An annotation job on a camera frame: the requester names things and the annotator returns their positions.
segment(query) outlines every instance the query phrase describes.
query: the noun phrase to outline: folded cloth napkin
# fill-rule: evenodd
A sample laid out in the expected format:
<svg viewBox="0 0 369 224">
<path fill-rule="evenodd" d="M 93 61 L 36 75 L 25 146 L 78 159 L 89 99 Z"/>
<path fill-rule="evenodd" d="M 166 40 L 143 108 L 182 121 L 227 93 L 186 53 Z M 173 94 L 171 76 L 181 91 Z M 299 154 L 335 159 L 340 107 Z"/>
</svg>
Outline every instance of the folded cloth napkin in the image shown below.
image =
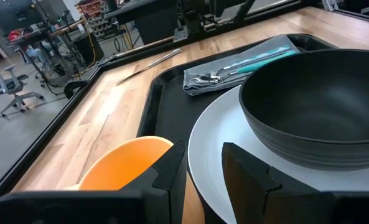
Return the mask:
<svg viewBox="0 0 369 224">
<path fill-rule="evenodd" d="M 232 55 L 209 63 L 205 63 L 203 65 L 198 65 L 196 67 L 189 68 L 184 71 L 183 90 L 189 95 L 195 96 L 209 91 L 217 91 L 240 85 L 252 72 L 240 73 L 229 76 L 227 75 L 231 72 L 235 72 L 238 68 L 241 67 L 236 67 L 233 69 L 228 69 L 219 72 L 217 75 L 223 77 L 223 80 L 219 83 L 199 83 L 192 78 L 199 77 L 200 74 L 203 75 L 211 73 L 213 71 L 217 71 L 219 69 L 222 69 L 223 67 L 233 65 L 234 63 L 242 62 L 244 60 L 249 60 L 251 58 L 257 58 L 257 60 L 255 60 L 255 63 L 263 61 L 263 59 L 269 59 L 271 57 L 277 56 L 277 54 L 272 52 L 283 46 L 289 47 L 288 50 L 294 50 L 296 52 L 299 52 L 299 50 L 295 47 L 295 45 L 289 40 L 289 38 L 286 35 L 279 35 L 251 49 L 248 49 L 240 54 Z"/>
</svg>

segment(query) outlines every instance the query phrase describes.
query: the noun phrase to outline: teal utensil handle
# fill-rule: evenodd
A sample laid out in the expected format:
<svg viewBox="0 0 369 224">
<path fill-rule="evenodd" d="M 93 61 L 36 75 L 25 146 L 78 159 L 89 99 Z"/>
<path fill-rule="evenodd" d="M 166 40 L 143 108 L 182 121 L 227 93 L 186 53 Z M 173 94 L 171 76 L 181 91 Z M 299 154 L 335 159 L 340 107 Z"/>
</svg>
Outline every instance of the teal utensil handle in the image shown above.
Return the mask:
<svg viewBox="0 0 369 224">
<path fill-rule="evenodd" d="M 248 66 L 239 68 L 239 69 L 236 70 L 236 72 L 238 74 L 245 73 L 245 72 L 252 72 L 252 71 L 255 71 L 256 69 L 262 67 L 263 65 L 266 65 L 267 63 L 270 63 L 272 61 L 275 61 L 275 60 L 280 59 L 280 58 L 283 58 L 283 57 L 294 55 L 296 53 L 297 53 L 296 51 L 290 50 L 290 51 L 288 51 L 288 52 L 286 52 L 286 53 L 284 53 L 282 55 L 278 55 L 278 56 L 275 56 L 275 57 L 272 57 L 272 58 L 263 60 L 261 62 L 256 62 L 256 63 L 253 63 L 251 65 L 248 65 Z"/>
<path fill-rule="evenodd" d="M 250 59 L 246 59 L 246 60 L 244 60 L 242 62 L 234 63 L 234 64 L 232 64 L 230 66 L 225 67 L 225 68 L 229 69 L 229 68 L 238 67 L 238 66 L 241 66 L 243 64 L 247 64 L 247 63 L 251 63 L 252 61 L 259 60 L 259 59 L 261 59 L 263 57 L 269 57 L 272 54 L 278 54 L 280 52 L 284 52 L 284 51 L 287 51 L 287 50 L 290 50 L 289 45 L 284 45 L 282 47 L 278 47 L 276 49 L 270 50 L 270 51 L 268 51 L 266 53 L 263 53 L 263 54 L 254 56 L 254 57 L 252 57 Z"/>
</svg>

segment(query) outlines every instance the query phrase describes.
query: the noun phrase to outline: butcher block table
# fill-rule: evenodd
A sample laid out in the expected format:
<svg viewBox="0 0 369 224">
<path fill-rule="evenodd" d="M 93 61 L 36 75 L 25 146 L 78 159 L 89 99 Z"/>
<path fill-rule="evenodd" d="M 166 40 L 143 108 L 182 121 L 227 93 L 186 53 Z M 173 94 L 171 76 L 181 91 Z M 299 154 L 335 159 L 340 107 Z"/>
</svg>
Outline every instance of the butcher block table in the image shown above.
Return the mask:
<svg viewBox="0 0 369 224">
<path fill-rule="evenodd" d="M 114 83 L 169 52 L 108 70 L 13 191 L 62 190 L 79 183 L 104 153 L 136 137 L 150 83 L 164 70 L 268 37 L 293 33 L 314 35 L 340 48 L 369 49 L 369 22 L 307 7 L 183 46 L 180 54 L 118 86 Z M 189 175 L 182 222 L 204 222 L 202 205 Z"/>
</svg>

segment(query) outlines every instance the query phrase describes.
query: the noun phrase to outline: metal frame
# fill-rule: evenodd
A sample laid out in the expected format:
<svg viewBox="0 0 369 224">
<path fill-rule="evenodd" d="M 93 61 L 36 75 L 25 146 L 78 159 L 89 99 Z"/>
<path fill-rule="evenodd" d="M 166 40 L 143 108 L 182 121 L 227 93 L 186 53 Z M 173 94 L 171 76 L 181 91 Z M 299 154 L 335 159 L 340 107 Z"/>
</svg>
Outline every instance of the metal frame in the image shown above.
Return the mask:
<svg viewBox="0 0 369 224">
<path fill-rule="evenodd" d="M 333 12 L 338 9 L 338 5 L 336 4 L 336 0 L 322 0 L 322 5 L 326 11 Z"/>
<path fill-rule="evenodd" d="M 290 0 L 281 4 L 274 5 L 272 7 L 261 9 L 256 12 L 249 13 L 244 21 L 237 24 L 227 24 L 222 27 L 210 27 L 207 32 L 201 37 L 188 38 L 183 41 L 173 42 L 173 39 L 159 42 L 155 45 L 149 45 L 142 48 L 142 50 L 133 51 L 128 54 L 124 54 L 122 57 L 115 58 L 112 62 L 106 63 L 103 66 L 98 67 L 92 75 L 90 75 L 87 81 L 80 81 L 78 83 L 71 83 L 65 87 L 65 93 L 69 93 L 70 99 L 64 106 L 61 112 L 53 119 L 53 121 L 47 126 L 42 134 L 36 139 L 36 141 L 26 150 L 25 153 L 14 163 L 10 169 L 0 179 L 0 196 L 10 192 L 13 187 L 18 183 L 20 178 L 25 174 L 32 163 L 37 159 L 39 154 L 45 149 L 50 140 L 54 137 L 63 123 L 71 115 L 74 109 L 77 107 L 83 97 L 90 91 L 94 83 L 99 77 L 107 70 L 116 68 L 127 63 L 135 62 L 143 58 L 150 57 L 155 54 L 159 54 L 168 50 L 172 50 L 183 45 L 197 42 L 215 35 L 229 32 L 231 30 L 238 29 L 240 27 L 248 26 L 259 21 L 270 19 L 272 17 L 279 16 L 288 12 L 298 10 L 300 8 L 310 6 L 311 0 Z M 78 88 L 79 90 L 73 94 L 71 88 Z"/>
<path fill-rule="evenodd" d="M 337 14 L 341 14 L 344 16 L 350 16 L 356 19 L 362 19 L 364 21 L 368 21 L 369 22 L 369 16 L 368 15 L 364 15 L 364 14 L 360 14 L 360 13 L 356 13 L 356 12 L 350 12 L 350 11 L 346 11 L 343 9 L 337 9 L 334 12 L 336 12 Z"/>
</svg>

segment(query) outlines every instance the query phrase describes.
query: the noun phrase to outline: black bowl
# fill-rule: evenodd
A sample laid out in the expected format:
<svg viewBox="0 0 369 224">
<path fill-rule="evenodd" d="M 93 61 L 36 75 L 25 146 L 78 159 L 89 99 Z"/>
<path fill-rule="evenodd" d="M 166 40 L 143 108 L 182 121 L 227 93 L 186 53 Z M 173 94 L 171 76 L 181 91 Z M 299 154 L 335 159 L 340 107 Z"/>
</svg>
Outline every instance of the black bowl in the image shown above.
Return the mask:
<svg viewBox="0 0 369 224">
<path fill-rule="evenodd" d="M 369 167 L 369 51 L 319 50 L 269 63 L 241 86 L 261 142 L 320 168 Z"/>
</svg>

